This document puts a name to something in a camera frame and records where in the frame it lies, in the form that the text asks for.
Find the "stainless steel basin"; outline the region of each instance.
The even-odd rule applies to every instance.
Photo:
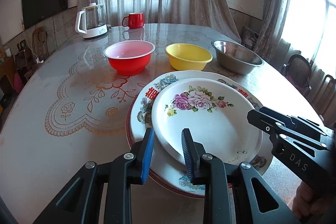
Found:
[[[249,74],[264,61],[253,51],[229,41],[212,41],[218,62],[229,71],[241,75]]]

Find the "human hand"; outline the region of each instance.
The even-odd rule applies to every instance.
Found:
[[[327,196],[312,202],[314,191],[303,181],[296,190],[293,200],[292,211],[294,215],[301,219],[302,216],[310,214],[323,214],[328,209],[333,197]]]

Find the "silver bolt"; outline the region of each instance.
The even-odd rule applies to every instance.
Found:
[[[93,161],[88,161],[85,163],[85,168],[92,169],[95,166],[95,163]]]
[[[202,158],[205,160],[212,160],[212,155],[209,153],[205,153],[202,155]]]
[[[132,153],[126,153],[126,154],[124,155],[124,158],[125,158],[126,160],[131,160],[131,159],[134,158],[134,155],[133,155]]]
[[[240,164],[241,168],[249,170],[251,168],[251,165],[248,162],[242,162]]]

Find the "floral plate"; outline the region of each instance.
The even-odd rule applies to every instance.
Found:
[[[263,106],[246,88],[223,75],[198,70],[169,72],[146,85],[135,99],[133,106],[130,107],[126,120],[126,135],[130,147],[134,142],[143,139],[147,127],[152,127],[152,106],[159,92],[171,83],[189,78],[219,81],[243,94],[255,109]],[[273,158],[271,154],[273,146],[268,137],[268,134],[263,132],[261,147],[251,161],[261,175],[265,173]],[[236,159],[239,160],[243,153],[244,151],[237,153]],[[171,157],[157,138],[154,140],[150,177],[168,190],[183,196],[204,197],[205,186],[192,185],[186,175],[185,166]]]
[[[206,152],[238,165],[250,162],[261,146],[263,132],[247,120],[252,109],[245,96],[228,85],[189,78],[159,93],[152,107],[152,125],[164,149],[183,165],[183,128],[190,129],[193,140],[202,143]]]

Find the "red mug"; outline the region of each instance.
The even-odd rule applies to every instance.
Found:
[[[128,18],[128,24],[124,25],[125,18]],[[144,25],[143,13],[130,13],[125,16],[121,22],[123,27],[129,27],[131,29],[141,28]]]

